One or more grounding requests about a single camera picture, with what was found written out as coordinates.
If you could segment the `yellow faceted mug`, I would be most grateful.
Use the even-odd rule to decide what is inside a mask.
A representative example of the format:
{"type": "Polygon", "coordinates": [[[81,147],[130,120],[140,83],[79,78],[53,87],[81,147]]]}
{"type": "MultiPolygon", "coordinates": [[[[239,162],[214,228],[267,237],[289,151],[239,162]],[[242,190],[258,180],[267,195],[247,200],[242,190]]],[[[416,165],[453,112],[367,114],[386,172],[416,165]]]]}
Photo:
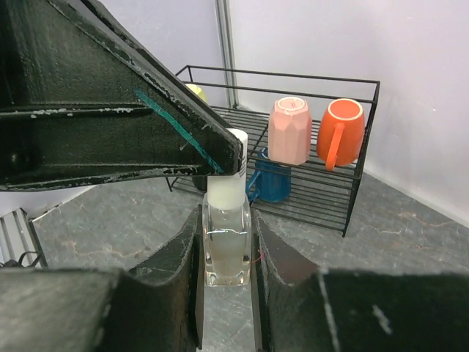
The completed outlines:
{"type": "Polygon", "coordinates": [[[194,101],[197,101],[198,103],[204,103],[205,105],[208,104],[207,101],[207,96],[204,93],[204,90],[197,84],[186,84],[186,87],[192,91],[194,98],[194,101]]]}

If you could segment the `orange mug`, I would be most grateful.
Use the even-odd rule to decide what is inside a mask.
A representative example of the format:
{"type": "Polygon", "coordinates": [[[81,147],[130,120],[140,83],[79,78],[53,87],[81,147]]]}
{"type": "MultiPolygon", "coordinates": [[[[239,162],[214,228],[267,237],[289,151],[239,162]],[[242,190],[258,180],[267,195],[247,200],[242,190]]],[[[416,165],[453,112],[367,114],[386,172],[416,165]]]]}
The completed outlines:
{"type": "Polygon", "coordinates": [[[358,158],[364,130],[363,107],[358,101],[340,98],[329,103],[317,137],[317,156],[325,162],[326,170],[333,171],[358,158]]]}

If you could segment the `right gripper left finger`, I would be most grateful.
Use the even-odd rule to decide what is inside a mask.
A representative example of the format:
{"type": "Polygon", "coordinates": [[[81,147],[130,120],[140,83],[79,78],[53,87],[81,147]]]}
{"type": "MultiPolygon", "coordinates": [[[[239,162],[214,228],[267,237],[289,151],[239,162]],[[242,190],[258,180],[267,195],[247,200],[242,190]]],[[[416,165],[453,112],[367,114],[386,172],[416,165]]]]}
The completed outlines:
{"type": "Polygon", "coordinates": [[[197,351],[202,210],[129,271],[1,263],[3,351],[197,351]]]}

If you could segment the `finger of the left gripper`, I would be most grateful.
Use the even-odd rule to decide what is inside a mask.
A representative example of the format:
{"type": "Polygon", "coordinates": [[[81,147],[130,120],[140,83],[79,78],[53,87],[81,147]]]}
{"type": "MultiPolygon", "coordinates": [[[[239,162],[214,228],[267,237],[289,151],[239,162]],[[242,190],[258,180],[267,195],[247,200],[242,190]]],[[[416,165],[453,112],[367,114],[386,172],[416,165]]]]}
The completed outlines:
{"type": "Polygon", "coordinates": [[[228,176],[229,123],[99,1],[1,3],[1,189],[228,176]]]}

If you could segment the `white nail polish cap brush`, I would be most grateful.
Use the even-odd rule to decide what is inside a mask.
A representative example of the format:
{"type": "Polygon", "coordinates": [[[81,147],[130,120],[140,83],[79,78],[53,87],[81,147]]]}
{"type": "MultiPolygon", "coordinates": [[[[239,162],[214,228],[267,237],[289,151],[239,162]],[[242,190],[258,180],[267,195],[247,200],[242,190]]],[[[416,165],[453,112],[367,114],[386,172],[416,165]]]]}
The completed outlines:
{"type": "Polygon", "coordinates": [[[207,201],[219,210],[241,208],[245,202],[248,134],[240,129],[229,128],[243,144],[240,171],[229,176],[209,176],[207,178],[207,201]]]}

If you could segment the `nail polish bottle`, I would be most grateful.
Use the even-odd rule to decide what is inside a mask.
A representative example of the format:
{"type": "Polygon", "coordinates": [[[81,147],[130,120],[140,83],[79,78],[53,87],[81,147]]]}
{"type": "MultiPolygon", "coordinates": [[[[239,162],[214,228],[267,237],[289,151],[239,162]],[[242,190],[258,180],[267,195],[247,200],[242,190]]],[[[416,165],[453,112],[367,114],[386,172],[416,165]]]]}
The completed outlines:
{"type": "Polygon", "coordinates": [[[236,209],[220,210],[204,197],[202,229],[206,286],[248,285],[252,247],[249,201],[236,209]]]}

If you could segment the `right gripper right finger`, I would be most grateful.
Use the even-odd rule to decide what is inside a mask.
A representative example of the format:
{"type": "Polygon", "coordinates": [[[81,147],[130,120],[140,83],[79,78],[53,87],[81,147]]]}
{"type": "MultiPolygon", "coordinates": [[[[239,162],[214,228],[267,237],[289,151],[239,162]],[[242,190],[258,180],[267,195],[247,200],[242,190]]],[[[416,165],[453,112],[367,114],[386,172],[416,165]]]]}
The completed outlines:
{"type": "Polygon", "coordinates": [[[253,211],[257,351],[466,351],[468,275],[322,268],[253,211]]]}

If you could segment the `blue item in rack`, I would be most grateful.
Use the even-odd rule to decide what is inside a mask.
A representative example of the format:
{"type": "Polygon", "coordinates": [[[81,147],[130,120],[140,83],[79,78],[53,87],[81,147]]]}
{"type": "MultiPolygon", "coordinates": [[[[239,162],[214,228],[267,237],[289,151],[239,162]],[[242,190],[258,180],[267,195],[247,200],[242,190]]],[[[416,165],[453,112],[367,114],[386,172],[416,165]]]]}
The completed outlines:
{"type": "Polygon", "coordinates": [[[282,202],[290,195],[291,168],[271,161],[265,147],[257,154],[255,170],[245,190],[249,202],[257,199],[271,203],[282,202]]]}

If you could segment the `pink mug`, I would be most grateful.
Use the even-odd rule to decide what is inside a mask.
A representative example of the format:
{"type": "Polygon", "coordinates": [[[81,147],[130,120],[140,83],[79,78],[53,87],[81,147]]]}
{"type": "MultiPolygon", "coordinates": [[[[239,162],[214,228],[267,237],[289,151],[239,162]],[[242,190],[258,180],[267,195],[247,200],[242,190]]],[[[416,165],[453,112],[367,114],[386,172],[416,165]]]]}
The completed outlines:
{"type": "Polygon", "coordinates": [[[309,159],[312,118],[307,102],[299,97],[277,100],[268,123],[270,160],[301,165],[309,159]]]}

